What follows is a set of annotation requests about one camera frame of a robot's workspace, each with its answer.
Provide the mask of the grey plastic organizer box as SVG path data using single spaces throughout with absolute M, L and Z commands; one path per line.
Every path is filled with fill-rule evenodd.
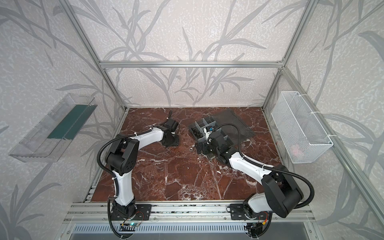
M 196 143 L 204 142 L 206 140 L 204 128 L 207 126 L 213 126 L 214 130 L 228 136 L 227 140 L 231 141 L 233 146 L 251 139 L 255 135 L 255 132 L 251 129 L 251 127 L 249 127 L 237 114 L 235 114 L 233 110 L 225 110 L 216 115 L 210 115 L 195 121 L 188 126 L 189 132 L 195 139 L 195 149 Z M 203 136 L 201 138 L 197 138 L 193 133 L 192 128 L 197 128 Z

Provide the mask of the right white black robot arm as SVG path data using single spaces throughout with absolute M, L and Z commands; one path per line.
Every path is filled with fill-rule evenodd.
M 256 219 L 259 213 L 275 213 L 286 218 L 294 210 L 309 205 L 315 197 L 312 183 L 290 172 L 283 165 L 263 164 L 240 150 L 241 139 L 234 146 L 222 131 L 222 126 L 191 127 L 198 154 L 214 157 L 222 165 L 240 171 L 263 186 L 262 194 L 250 195 L 243 201 L 246 218 Z

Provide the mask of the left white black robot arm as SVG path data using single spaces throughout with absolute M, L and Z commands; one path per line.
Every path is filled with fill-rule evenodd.
M 148 130 L 132 135 L 118 135 L 105 143 L 97 153 L 97 164 L 112 176 L 115 187 L 113 211 L 128 217 L 136 212 L 136 200 L 132 190 L 132 172 L 139 150 L 153 143 L 163 147 L 176 147 L 180 138 L 176 131 L 179 123 L 172 119 L 172 111 L 166 120 Z

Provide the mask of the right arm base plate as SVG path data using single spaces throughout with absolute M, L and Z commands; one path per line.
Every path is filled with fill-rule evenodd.
M 226 211 L 231 215 L 231 220 L 256 220 L 268 221 L 270 219 L 268 212 L 254 213 L 249 207 L 244 208 L 243 204 L 230 204 Z

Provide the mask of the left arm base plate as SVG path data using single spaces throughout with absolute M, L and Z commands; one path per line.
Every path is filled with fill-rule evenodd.
M 151 210 L 151 204 L 138 204 L 129 206 L 113 205 L 111 210 L 111 220 L 148 221 L 150 218 Z

